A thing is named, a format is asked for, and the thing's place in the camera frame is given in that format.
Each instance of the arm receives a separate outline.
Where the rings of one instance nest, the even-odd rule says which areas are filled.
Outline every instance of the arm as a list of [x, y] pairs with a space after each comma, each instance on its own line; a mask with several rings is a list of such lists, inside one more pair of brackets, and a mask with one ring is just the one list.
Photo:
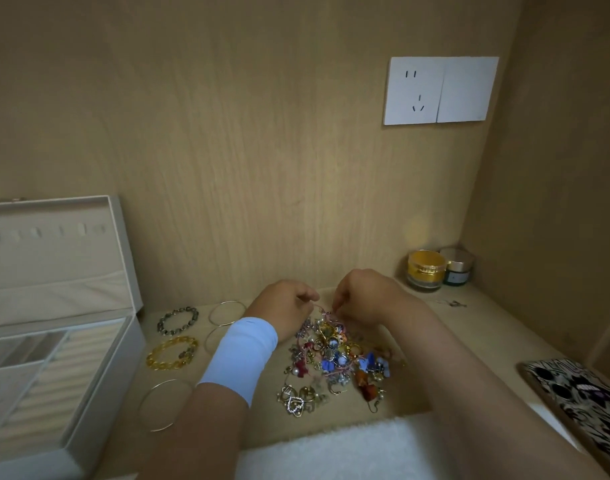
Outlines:
[[315, 290], [296, 281], [279, 281], [262, 291], [245, 312], [252, 318], [236, 322], [221, 340], [138, 480], [234, 478], [258, 377], [276, 343], [298, 331], [312, 312], [311, 300], [318, 299]]
[[608, 478], [394, 280], [354, 270], [339, 284], [333, 309], [389, 330], [419, 372], [464, 478]]

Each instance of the wrist sleeve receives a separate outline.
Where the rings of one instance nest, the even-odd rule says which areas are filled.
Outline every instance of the wrist sleeve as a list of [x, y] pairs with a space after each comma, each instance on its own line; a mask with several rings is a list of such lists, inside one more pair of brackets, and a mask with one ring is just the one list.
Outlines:
[[277, 343], [276, 330], [268, 322], [255, 317], [241, 318], [221, 339], [198, 384], [225, 386], [251, 406], [258, 378]]

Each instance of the forearm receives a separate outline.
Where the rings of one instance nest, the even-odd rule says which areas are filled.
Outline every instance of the forearm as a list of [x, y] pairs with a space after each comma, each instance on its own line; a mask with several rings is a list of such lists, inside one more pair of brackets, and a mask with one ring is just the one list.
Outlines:
[[138, 480], [232, 479], [248, 406], [236, 392], [199, 384]]
[[423, 302], [385, 323], [417, 368], [461, 472], [470, 478], [602, 479], [605, 473], [550, 428]]

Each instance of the wood panel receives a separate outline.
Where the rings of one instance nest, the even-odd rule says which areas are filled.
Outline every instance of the wood panel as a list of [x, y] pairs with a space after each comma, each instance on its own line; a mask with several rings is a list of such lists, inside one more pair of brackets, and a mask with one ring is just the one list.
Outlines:
[[463, 229], [476, 282], [573, 358], [610, 322], [610, 0], [528, 0]]
[[521, 7], [0, 0], [0, 198], [118, 193], [153, 309], [391, 274], [458, 240], [488, 123], [383, 128], [389, 58], [502, 72]]

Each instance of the white jewelry box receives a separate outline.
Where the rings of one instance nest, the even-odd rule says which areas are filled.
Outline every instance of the white jewelry box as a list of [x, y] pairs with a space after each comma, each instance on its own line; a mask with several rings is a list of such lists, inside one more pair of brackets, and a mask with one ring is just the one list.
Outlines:
[[118, 197], [0, 203], [0, 479], [92, 473], [145, 341]]

